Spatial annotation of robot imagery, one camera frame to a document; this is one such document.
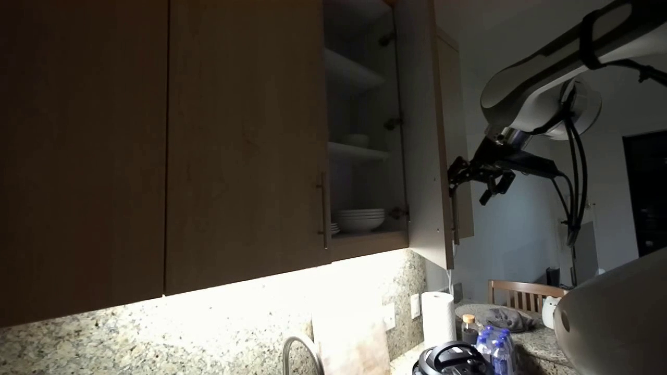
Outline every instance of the doorway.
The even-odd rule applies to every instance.
[[[667,249],[667,132],[622,138],[639,256]]]

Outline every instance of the open cabinet door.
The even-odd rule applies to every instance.
[[[457,125],[459,57],[439,47],[431,0],[396,2],[398,66],[404,106],[410,249],[438,267],[453,268],[455,222],[446,189],[448,143],[462,143]],[[468,196],[460,196],[459,235],[471,235]]]

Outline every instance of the paper towel roll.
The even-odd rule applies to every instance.
[[[439,346],[457,339],[455,296],[448,291],[420,293],[423,343]]]

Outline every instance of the faucet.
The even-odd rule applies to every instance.
[[[321,364],[321,359],[319,359],[319,351],[317,351],[317,346],[314,346],[314,342],[313,339],[309,339],[307,335],[289,335],[287,339],[285,339],[285,343],[284,343],[284,370],[285,370],[285,375],[289,375],[289,351],[291,351],[291,343],[293,342],[300,342],[304,349],[307,349],[307,353],[311,355],[311,359],[313,359],[313,362],[314,362],[314,366],[317,366],[317,375],[323,375],[324,374],[324,370],[323,370],[323,364]]]

